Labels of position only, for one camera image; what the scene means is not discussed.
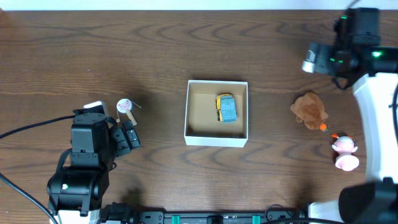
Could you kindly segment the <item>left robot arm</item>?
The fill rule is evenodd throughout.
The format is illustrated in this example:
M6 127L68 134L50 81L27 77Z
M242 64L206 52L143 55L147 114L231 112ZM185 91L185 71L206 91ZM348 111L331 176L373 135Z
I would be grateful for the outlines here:
M74 111L71 148L58 161L47 184L49 210L54 223L102 223L109 217L130 221L127 212L101 214L103 195L109 187L109 173L115 159L140 147L131 120L118 123L102 109Z

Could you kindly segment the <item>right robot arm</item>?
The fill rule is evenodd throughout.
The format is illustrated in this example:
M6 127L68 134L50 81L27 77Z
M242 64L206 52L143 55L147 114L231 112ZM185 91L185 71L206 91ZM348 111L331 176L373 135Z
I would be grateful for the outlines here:
M366 183L308 205L307 223L397 223L397 49L381 46L379 11L349 8L333 45L310 44L302 69L347 81L366 142Z

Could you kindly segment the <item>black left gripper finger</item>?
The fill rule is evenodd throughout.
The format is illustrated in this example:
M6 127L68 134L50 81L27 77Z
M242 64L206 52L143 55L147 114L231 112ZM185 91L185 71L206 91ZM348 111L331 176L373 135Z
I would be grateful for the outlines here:
M131 149L136 149L141 146L141 142L138 138L134 125L132 121L124 121L122 122L122 126L127 134L127 142Z
M111 136L116 142L116 157L125 156L132 151L129 137L123 127L111 128Z

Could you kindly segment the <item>yellow grey toy car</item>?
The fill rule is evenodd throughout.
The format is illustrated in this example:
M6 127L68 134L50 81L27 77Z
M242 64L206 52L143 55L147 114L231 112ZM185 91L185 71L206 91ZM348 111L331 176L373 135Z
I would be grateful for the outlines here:
M230 93L216 97L217 120L221 123L234 123L237 121L236 103L234 96Z

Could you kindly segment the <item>pink white duck figure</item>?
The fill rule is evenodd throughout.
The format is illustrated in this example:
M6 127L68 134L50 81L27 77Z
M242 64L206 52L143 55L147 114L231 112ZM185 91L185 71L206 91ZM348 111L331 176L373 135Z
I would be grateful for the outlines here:
M331 135L335 139L331 145L332 149L338 153L335 160L335 167L349 172L359 166L359 159L353 155L358 150L351 136Z

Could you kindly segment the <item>brown plush toy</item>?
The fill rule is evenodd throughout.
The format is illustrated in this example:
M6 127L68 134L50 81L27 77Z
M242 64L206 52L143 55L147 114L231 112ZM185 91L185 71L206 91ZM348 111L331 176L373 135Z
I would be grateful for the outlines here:
M308 92L298 97L290 106L290 110L295 114L298 123L304 125L310 130L327 131L326 120L328 113L319 96Z

